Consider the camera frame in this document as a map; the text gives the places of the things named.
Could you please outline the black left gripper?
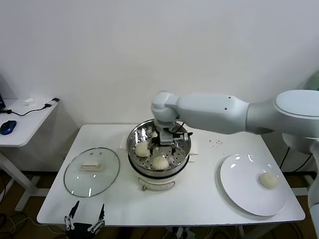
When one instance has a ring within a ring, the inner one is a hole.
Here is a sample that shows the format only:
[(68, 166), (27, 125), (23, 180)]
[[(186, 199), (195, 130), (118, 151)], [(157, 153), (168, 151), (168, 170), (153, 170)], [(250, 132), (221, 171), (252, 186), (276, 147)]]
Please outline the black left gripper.
[(68, 239), (93, 239), (100, 228), (105, 225), (105, 211), (102, 205), (98, 220), (95, 224), (74, 223), (73, 218), (79, 206), (79, 201), (70, 210), (69, 214), (64, 217), (66, 225), (66, 237)]

